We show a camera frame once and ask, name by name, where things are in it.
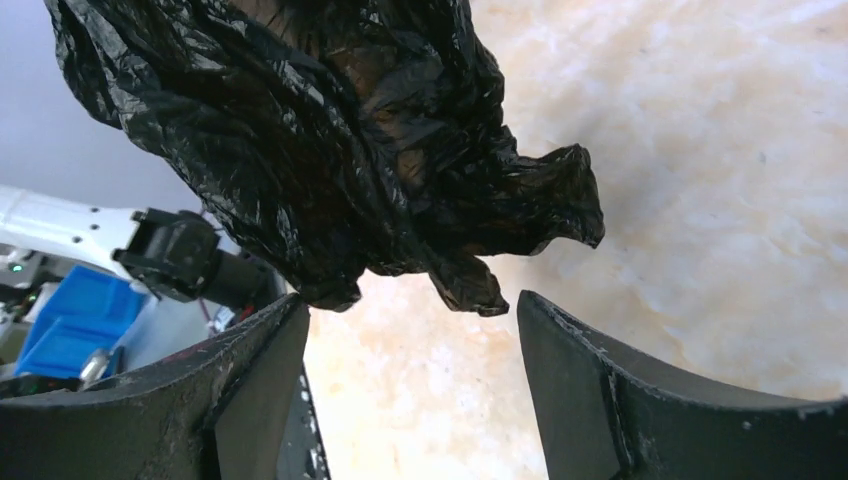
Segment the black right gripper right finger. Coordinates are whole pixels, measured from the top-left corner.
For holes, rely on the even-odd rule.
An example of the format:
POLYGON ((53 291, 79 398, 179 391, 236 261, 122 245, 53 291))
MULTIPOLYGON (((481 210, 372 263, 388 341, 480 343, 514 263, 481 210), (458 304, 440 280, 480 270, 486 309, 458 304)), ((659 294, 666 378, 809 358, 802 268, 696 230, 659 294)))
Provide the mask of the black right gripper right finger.
POLYGON ((843 479, 847 402, 712 380, 523 291, 517 323, 547 473, 583 479, 843 479))

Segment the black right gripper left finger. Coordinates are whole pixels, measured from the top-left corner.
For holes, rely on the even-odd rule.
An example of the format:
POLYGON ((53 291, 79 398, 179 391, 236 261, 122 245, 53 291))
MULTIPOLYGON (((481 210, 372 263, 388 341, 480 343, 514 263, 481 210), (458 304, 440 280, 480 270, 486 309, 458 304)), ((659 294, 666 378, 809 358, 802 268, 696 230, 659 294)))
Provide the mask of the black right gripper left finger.
POLYGON ((287 295, 80 392, 1 403, 5 479, 272 479, 310 316, 287 295))

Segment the black plastic trash bag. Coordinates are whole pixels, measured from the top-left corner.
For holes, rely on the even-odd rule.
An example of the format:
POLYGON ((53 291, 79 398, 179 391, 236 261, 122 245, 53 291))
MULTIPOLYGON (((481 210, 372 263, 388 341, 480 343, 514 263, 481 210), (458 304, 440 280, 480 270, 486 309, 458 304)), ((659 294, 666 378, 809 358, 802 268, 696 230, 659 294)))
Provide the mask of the black plastic trash bag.
POLYGON ((509 305, 485 263, 605 234, 589 152, 519 153, 466 1, 50 1, 77 101, 163 158, 313 307, 365 271, 454 311, 509 305))

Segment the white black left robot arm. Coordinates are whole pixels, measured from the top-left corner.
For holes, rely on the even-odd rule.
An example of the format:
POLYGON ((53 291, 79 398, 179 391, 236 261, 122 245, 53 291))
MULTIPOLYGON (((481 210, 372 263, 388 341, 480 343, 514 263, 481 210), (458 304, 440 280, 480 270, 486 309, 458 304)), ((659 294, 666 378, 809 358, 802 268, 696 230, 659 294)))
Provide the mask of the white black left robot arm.
POLYGON ((273 300, 269 268, 220 247, 201 214, 106 208, 1 188, 1 241, 76 260, 183 303, 252 313, 273 300))

